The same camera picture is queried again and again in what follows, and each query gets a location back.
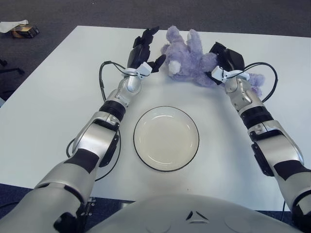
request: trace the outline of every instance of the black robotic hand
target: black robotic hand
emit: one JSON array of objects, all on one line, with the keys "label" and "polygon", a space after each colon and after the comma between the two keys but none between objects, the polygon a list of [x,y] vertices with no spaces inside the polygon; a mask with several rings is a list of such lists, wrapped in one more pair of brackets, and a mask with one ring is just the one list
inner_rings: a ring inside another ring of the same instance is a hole
[{"label": "black robotic hand", "polygon": [[[150,56],[149,45],[152,43],[153,35],[159,31],[159,26],[146,29],[142,36],[135,39],[133,50],[130,53],[127,67],[137,69],[143,62],[147,62]],[[161,65],[164,63],[166,55],[161,55],[155,62],[147,62],[152,68],[152,73],[158,72]]]}]

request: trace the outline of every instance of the box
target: box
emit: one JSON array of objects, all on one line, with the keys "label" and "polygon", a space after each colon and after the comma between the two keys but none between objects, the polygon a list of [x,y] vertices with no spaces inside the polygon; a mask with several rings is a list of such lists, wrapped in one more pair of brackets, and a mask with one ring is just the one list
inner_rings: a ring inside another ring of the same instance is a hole
[{"label": "box", "polygon": [[11,30],[14,38],[34,38],[39,34],[39,30],[35,25],[19,24]]}]

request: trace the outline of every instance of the purple stuffed animal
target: purple stuffed animal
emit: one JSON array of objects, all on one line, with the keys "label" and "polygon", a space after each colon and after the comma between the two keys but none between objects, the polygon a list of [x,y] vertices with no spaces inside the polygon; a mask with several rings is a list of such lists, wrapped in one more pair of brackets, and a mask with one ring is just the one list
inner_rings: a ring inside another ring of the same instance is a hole
[{"label": "purple stuffed animal", "polygon": [[[197,31],[191,29],[188,33],[187,44],[175,26],[171,26],[166,33],[169,44],[161,49],[166,54],[165,64],[168,66],[169,76],[176,81],[192,81],[197,85],[215,87],[216,83],[205,72],[212,71],[217,65],[217,55],[209,52],[203,54],[202,43]],[[253,91],[260,97],[260,86],[264,83],[261,74],[250,74],[249,82]]]}]

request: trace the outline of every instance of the gray carpet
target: gray carpet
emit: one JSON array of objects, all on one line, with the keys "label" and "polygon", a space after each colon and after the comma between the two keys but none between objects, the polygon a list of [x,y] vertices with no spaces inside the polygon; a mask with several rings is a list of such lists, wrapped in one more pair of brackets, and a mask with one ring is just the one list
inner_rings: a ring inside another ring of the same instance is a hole
[{"label": "gray carpet", "polygon": [[[0,0],[0,21],[29,20],[40,34],[33,39],[0,35],[0,59],[25,75],[0,74],[0,97],[36,69],[77,25],[147,28],[176,25],[206,32],[259,33],[311,37],[310,0]],[[0,185],[0,205],[20,200],[29,189]],[[118,201],[99,199],[87,228],[117,211]],[[0,217],[12,206],[0,209]],[[264,212],[275,218],[280,212]],[[290,213],[284,221],[290,223]]]}]

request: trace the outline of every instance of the white table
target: white table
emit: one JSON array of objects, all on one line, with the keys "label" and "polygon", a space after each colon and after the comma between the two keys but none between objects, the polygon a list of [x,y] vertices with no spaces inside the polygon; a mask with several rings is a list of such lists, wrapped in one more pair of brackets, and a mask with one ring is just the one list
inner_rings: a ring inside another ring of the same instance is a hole
[{"label": "white table", "polygon": [[[0,183],[33,188],[66,158],[67,143],[102,105],[98,70],[103,61],[126,64],[141,29],[78,26],[0,108]],[[151,45],[150,60],[160,55],[166,31]],[[238,51],[246,64],[265,61],[278,71],[279,84],[266,102],[301,148],[311,167],[311,45],[310,38],[200,33],[204,51],[215,41]],[[266,67],[266,95],[273,74]],[[105,67],[106,92],[120,81],[114,67]],[[147,110],[177,107],[191,116],[200,134],[195,158],[169,173],[147,167],[136,155],[133,131]],[[122,149],[114,170],[94,186],[96,197],[138,200],[164,193],[189,193],[222,198],[257,210],[280,210],[283,198],[274,178],[262,174],[250,148],[242,120],[220,88],[177,83],[163,68],[143,82],[138,98],[121,124]]]}]

